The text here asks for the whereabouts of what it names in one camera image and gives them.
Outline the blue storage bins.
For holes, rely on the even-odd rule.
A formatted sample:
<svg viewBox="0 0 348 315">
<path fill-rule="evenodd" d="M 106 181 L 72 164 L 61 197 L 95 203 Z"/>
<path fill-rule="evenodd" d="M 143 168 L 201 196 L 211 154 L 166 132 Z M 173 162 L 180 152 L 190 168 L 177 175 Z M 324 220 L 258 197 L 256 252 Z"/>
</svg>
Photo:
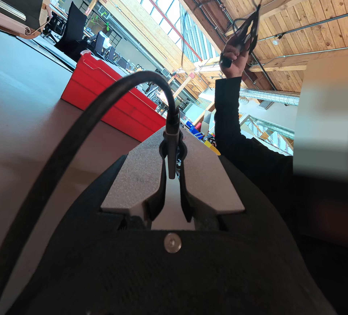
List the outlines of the blue storage bins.
<svg viewBox="0 0 348 315">
<path fill-rule="evenodd" d="M 198 140 L 202 141 L 205 137 L 189 120 L 186 121 L 185 126 L 189 129 L 189 132 Z"/>
</svg>

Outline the person's right forearm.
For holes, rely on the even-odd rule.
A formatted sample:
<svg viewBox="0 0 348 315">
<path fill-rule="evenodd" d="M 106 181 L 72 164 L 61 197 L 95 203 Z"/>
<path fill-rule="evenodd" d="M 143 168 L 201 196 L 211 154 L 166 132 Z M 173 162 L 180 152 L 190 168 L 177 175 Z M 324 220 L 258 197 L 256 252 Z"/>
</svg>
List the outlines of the person's right forearm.
<svg viewBox="0 0 348 315">
<path fill-rule="evenodd" d="M 297 224 L 293 156 L 268 149 L 241 134 L 239 96 L 241 77 L 215 82 L 215 142 L 233 163 L 272 202 L 288 225 Z"/>
</svg>

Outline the person's right hand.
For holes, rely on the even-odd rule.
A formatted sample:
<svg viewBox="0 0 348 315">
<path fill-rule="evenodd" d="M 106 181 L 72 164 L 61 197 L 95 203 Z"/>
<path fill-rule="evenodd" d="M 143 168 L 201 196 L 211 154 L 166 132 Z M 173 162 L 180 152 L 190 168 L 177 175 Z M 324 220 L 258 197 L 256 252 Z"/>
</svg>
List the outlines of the person's right hand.
<svg viewBox="0 0 348 315">
<path fill-rule="evenodd" d="M 238 78 L 242 76 L 242 73 L 245 69 L 246 62 L 248 60 L 249 54 L 249 46 L 251 43 L 251 39 L 249 39 L 243 50 L 240 50 L 236 47 L 237 36 L 234 35 L 230 37 L 227 43 L 224 46 L 223 51 L 221 52 L 224 58 L 228 58 L 232 61 L 230 67 L 226 67 L 222 65 L 222 61 L 220 60 L 219 66 L 221 72 L 225 75 L 227 79 L 229 78 Z"/>
</svg>

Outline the silver ventilation duct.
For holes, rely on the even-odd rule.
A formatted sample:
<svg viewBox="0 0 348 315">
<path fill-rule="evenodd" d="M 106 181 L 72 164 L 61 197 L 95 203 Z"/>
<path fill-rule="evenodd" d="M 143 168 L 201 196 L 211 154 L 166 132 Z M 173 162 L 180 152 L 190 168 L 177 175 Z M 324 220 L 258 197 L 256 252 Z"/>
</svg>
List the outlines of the silver ventilation duct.
<svg viewBox="0 0 348 315">
<path fill-rule="evenodd" d="M 240 95 L 243 97 L 265 100 L 284 105 L 298 106 L 300 93 L 286 91 L 265 91 L 249 88 L 240 88 Z"/>
</svg>

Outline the small yellow bin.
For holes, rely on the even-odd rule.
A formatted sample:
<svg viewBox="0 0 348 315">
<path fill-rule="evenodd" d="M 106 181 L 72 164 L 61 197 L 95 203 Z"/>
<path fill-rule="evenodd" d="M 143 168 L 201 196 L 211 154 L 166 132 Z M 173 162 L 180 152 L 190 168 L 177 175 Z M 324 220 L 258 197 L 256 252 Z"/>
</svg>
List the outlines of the small yellow bin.
<svg viewBox="0 0 348 315">
<path fill-rule="evenodd" d="M 221 155 L 221 153 L 218 151 L 218 149 L 212 144 L 210 143 L 209 141 L 205 141 L 204 144 L 209 148 L 211 149 L 213 152 L 215 152 L 218 156 Z"/>
</svg>

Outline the black office chair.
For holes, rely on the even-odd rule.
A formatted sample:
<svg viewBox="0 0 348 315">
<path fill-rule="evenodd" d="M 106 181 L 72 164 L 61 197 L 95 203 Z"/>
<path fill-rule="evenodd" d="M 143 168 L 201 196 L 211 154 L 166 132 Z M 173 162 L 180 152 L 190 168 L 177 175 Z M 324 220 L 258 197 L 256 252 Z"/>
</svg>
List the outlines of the black office chair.
<svg viewBox="0 0 348 315">
<path fill-rule="evenodd" d="M 99 31 L 97 34 L 89 38 L 89 44 L 94 48 L 96 56 L 101 59 L 103 59 L 103 45 L 105 41 L 108 44 L 109 38 L 102 31 Z"/>
<path fill-rule="evenodd" d="M 75 62 L 79 60 L 81 51 L 87 48 L 87 42 L 83 40 L 86 19 L 87 16 L 72 2 L 63 36 L 54 45 Z"/>
</svg>

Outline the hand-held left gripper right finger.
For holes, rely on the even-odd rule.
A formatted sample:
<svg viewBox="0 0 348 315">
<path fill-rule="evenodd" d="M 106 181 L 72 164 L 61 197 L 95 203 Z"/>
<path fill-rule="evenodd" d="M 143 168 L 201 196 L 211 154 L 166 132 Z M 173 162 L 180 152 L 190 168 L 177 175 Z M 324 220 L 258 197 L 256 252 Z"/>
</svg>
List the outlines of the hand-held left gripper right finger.
<svg viewBox="0 0 348 315">
<path fill-rule="evenodd" d="M 187 130 L 180 130 L 180 196 L 187 221 L 245 211 L 218 155 Z"/>
</svg>

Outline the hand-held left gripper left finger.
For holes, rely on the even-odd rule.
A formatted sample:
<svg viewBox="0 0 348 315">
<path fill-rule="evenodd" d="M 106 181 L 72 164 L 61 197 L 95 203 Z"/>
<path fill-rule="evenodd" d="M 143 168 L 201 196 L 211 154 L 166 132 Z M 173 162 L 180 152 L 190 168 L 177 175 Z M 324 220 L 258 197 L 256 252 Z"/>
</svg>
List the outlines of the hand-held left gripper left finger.
<svg viewBox="0 0 348 315">
<path fill-rule="evenodd" d="M 128 153 L 101 204 L 103 212 L 155 220 L 166 191 L 166 162 L 160 152 L 163 133 L 158 130 Z"/>
</svg>

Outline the red plastic bin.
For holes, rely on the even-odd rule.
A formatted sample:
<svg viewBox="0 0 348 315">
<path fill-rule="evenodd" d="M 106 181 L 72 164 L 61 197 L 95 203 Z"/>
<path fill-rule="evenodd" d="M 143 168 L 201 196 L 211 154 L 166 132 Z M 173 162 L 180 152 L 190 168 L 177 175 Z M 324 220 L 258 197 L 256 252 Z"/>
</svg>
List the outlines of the red plastic bin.
<svg viewBox="0 0 348 315">
<path fill-rule="evenodd" d="M 89 50 L 80 54 L 76 68 L 65 87 L 61 99 L 86 110 L 96 106 L 104 113 L 101 121 L 123 132 L 129 137 L 143 142 L 166 125 L 166 119 L 156 112 L 157 105 L 136 87 L 132 87 L 120 98 L 111 97 L 115 83 L 125 78 L 119 67 L 96 58 Z"/>
</svg>

